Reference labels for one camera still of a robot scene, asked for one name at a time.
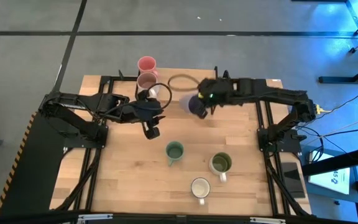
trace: concrete floor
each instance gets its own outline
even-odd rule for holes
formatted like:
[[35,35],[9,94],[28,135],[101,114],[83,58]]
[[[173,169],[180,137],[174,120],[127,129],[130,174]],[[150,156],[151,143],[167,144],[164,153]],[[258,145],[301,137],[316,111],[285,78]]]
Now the concrete floor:
[[[358,0],[352,3],[358,7]],[[0,30],[71,30],[80,0],[0,0]],[[344,3],[290,0],[88,1],[80,30],[349,31],[357,29]],[[68,37],[0,37],[0,193],[31,113],[56,78]],[[358,94],[358,85],[319,84],[321,75],[353,76],[358,39],[323,37],[138,36],[77,37],[62,91],[77,93],[83,75],[135,75],[143,55],[159,67],[228,69],[232,77],[279,78],[290,89],[308,90],[329,110]],[[358,99],[317,120],[320,133],[358,120]],[[331,138],[358,149],[358,133]],[[326,143],[327,148],[335,149]],[[319,217],[357,220],[353,203],[310,195]]]

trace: orange and black hazard stripe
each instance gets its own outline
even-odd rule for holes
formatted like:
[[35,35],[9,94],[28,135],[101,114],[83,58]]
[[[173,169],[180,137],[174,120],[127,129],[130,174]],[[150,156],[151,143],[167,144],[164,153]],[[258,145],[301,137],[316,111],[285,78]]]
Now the orange and black hazard stripe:
[[34,118],[35,118],[35,115],[37,114],[37,112],[33,113],[31,115],[31,119],[29,121],[29,125],[27,125],[27,128],[25,130],[25,133],[24,133],[24,136],[23,136],[23,139],[22,139],[22,143],[20,144],[20,148],[16,154],[16,157],[15,157],[15,160],[13,162],[13,165],[12,165],[12,168],[11,168],[11,171],[9,172],[9,175],[6,179],[6,182],[5,182],[5,186],[4,186],[4,189],[2,190],[2,194],[0,196],[0,210],[2,208],[2,205],[4,203],[4,200],[5,200],[5,197],[6,197],[6,194],[7,194],[7,191],[9,190],[9,186],[11,185],[11,182],[12,182],[12,179],[15,175],[15,171],[17,169],[17,165],[20,161],[20,156],[22,155],[23,153],[23,150],[24,150],[24,146],[25,146],[25,142],[27,140],[27,137],[29,136],[29,133],[30,133],[30,129],[31,129],[31,126],[32,126],[32,123],[34,121]]

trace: mug rim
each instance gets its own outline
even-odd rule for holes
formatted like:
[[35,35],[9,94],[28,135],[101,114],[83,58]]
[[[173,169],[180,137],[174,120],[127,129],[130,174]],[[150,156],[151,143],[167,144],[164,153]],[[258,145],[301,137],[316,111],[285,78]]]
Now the mug rim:
[[154,74],[153,72],[143,72],[143,73],[141,73],[140,75],[138,75],[137,78],[136,78],[136,85],[137,85],[137,86],[141,87],[141,86],[139,85],[139,78],[140,78],[140,76],[142,76],[143,74],[151,74],[151,75],[153,75],[154,78],[155,78],[155,83],[154,83],[153,85],[155,85],[155,84],[158,83],[158,79],[157,79],[156,74]]
[[147,72],[152,72],[153,70],[155,70],[155,68],[157,68],[157,61],[155,60],[155,58],[153,58],[153,57],[151,57],[151,56],[143,56],[143,57],[141,57],[138,61],[137,61],[137,68],[139,69],[139,70],[141,70],[141,68],[140,68],[140,66],[139,66],[139,62],[143,59],[143,58],[151,58],[151,59],[153,59],[153,61],[154,61],[154,67],[152,68],[152,69],[150,69],[150,70],[143,70],[143,71],[147,71]]
[[[196,181],[197,179],[204,179],[204,180],[208,183],[209,191],[208,191],[208,194],[206,194],[204,197],[198,197],[198,196],[196,196],[196,195],[194,194],[194,192],[193,192],[193,188],[191,187],[191,186],[193,186],[194,181]],[[211,193],[211,184],[210,184],[209,181],[208,181],[207,179],[205,179],[204,177],[197,177],[197,178],[195,178],[195,179],[191,182],[191,184],[190,184],[190,191],[191,191],[191,193],[194,195],[194,197],[196,197],[196,198],[206,198],[206,197],[209,195],[209,193]]]
[[[228,163],[227,163],[228,168],[227,168],[227,170],[224,171],[224,172],[218,171],[218,170],[213,166],[213,160],[214,160],[215,156],[218,156],[218,154],[225,154],[225,155],[227,155],[227,157],[228,157],[229,160],[230,160],[230,161],[228,161]],[[231,169],[231,166],[232,166],[232,159],[231,159],[230,155],[229,155],[228,153],[226,153],[226,152],[218,152],[218,153],[215,153],[214,156],[211,158],[211,162],[212,162],[212,167],[214,168],[214,170],[216,170],[216,172],[219,172],[219,173],[222,173],[222,174],[224,174],[224,173],[226,173],[227,171],[229,171],[229,170]]]
[[[168,146],[169,146],[171,143],[179,143],[179,145],[181,146],[181,147],[180,147],[180,149],[181,149],[181,155],[180,155],[180,157],[178,157],[178,158],[172,158],[172,157],[170,157],[170,156],[168,155]],[[179,160],[179,159],[181,159],[181,158],[183,157],[183,155],[185,154],[185,147],[183,147],[183,144],[180,143],[180,142],[178,142],[178,141],[171,141],[171,142],[169,142],[169,143],[167,144],[167,146],[165,146],[165,154],[166,154],[166,155],[168,156],[168,158],[171,159],[171,160]]]

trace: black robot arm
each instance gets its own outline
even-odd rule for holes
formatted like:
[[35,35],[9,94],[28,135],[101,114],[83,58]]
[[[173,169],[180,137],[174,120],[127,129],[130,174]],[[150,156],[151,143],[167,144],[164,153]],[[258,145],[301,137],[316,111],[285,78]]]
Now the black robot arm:
[[[71,109],[86,110],[93,121],[85,121]],[[99,125],[99,120],[108,119],[117,123],[142,123],[147,139],[160,135],[158,128],[162,114],[161,104],[154,98],[147,97],[144,90],[138,94],[138,100],[129,102],[129,97],[97,93],[92,96],[60,93],[53,91],[46,95],[39,112],[47,118],[58,118],[74,126],[89,141],[105,141],[107,131]]]
[[240,105],[268,101],[291,105],[291,112],[278,124],[270,125],[264,135],[265,144],[275,143],[284,138],[285,132],[299,122],[310,122],[316,118],[315,105],[306,91],[294,91],[269,87],[264,79],[252,78],[205,78],[198,85],[198,95],[189,102],[191,111],[201,119],[208,114],[207,108],[214,106]]

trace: wooden table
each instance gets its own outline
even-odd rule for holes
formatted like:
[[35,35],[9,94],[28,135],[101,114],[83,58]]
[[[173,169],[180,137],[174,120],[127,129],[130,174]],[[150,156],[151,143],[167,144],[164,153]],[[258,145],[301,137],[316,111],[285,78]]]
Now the wooden table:
[[[189,74],[198,80],[214,78],[214,70],[159,68],[159,81],[166,83],[172,75]],[[98,92],[100,76],[84,76],[80,94]],[[267,80],[269,86],[282,87],[280,80]],[[189,87],[188,80],[175,80],[172,85]],[[114,82],[113,92],[134,100],[135,82]],[[173,92],[173,100],[158,128],[160,136],[148,140],[137,124],[116,124],[108,121],[109,136],[101,154],[101,161],[93,197],[93,211],[126,213],[175,213],[198,215],[271,215],[269,191],[263,155],[259,151],[255,103],[244,106],[216,108],[213,116],[201,120],[180,109],[178,100],[188,93]],[[160,101],[168,100],[168,91],[161,88]],[[288,114],[285,105],[272,103],[273,119],[280,121]],[[265,116],[264,103],[262,110]],[[85,111],[78,111],[90,120]],[[185,148],[181,161],[168,166],[165,146],[180,141]],[[60,165],[50,208],[59,206],[73,190],[80,175],[84,149],[74,149]],[[208,161],[217,152],[232,157],[227,183],[212,174]],[[290,153],[280,153],[282,162],[296,162]],[[201,206],[190,192],[190,184],[197,177],[206,178],[211,193]],[[85,206],[87,186],[81,208]],[[283,213],[280,191],[276,186],[279,212]],[[310,212],[308,196],[297,200]]]

